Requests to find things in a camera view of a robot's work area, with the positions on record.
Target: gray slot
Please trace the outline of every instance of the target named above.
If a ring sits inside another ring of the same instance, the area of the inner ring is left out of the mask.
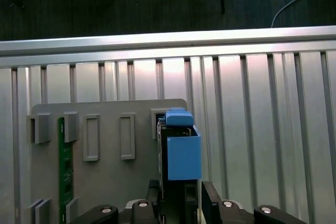
[[[27,137],[31,143],[40,144],[50,141],[49,116],[50,113],[27,116]]]
[[[78,216],[78,198],[72,199],[66,206],[66,222],[67,224],[73,221]]]
[[[50,199],[46,199],[35,207],[35,224],[49,224],[50,202]]]
[[[58,118],[64,118],[65,125],[65,143],[70,143],[79,139],[78,135],[78,113],[66,112],[59,115]]]
[[[43,200],[42,199],[39,199],[37,201],[35,201],[33,204],[31,204],[29,206],[29,210],[30,210],[30,223],[31,224],[35,224],[35,221],[36,221],[36,216],[35,216],[35,208],[41,204]]]
[[[135,159],[134,113],[120,116],[121,159]]]
[[[164,114],[169,108],[151,109],[152,117],[152,139],[156,139],[156,115]]]
[[[90,114],[83,117],[83,159],[98,161],[100,159],[99,115]]]

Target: green circuit board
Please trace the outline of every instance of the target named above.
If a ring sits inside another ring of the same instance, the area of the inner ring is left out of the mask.
[[[66,205],[74,198],[72,143],[65,143],[65,119],[58,121],[59,223],[66,224]]]

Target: silver bolt head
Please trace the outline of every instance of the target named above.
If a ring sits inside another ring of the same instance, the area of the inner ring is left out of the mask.
[[[266,214],[270,214],[272,212],[272,210],[269,209],[268,207],[262,207],[261,210]]]
[[[139,207],[146,207],[146,206],[148,206],[148,204],[146,202],[139,203]]]
[[[226,207],[231,207],[231,206],[233,206],[233,204],[232,204],[230,201],[225,201],[225,202],[223,202],[223,205],[226,206]]]
[[[107,208],[104,208],[101,212],[103,214],[108,214],[110,211],[112,211],[111,208],[107,207]]]

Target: dark carpet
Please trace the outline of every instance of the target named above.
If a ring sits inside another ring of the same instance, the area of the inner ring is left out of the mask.
[[[0,40],[270,27],[290,0],[0,0]],[[275,27],[336,25],[336,0],[300,0]]]

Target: blue plastic block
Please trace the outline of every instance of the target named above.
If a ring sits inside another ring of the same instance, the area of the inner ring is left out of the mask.
[[[193,126],[194,118],[184,108],[171,108],[166,112],[167,126]]]
[[[168,180],[190,180],[202,177],[201,136],[167,138]]]

